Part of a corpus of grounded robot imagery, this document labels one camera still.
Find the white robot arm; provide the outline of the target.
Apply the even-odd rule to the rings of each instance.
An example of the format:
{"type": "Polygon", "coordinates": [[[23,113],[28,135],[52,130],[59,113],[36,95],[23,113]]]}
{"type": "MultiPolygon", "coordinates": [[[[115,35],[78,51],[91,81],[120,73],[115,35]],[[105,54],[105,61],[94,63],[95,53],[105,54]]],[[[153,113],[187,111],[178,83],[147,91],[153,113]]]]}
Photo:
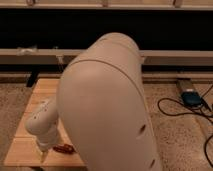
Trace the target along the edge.
{"type": "Polygon", "coordinates": [[[125,34],[105,34],[78,55],[56,95],[29,116],[26,130],[40,150],[59,142],[58,121],[88,171],[162,171],[139,48],[125,34]]]}

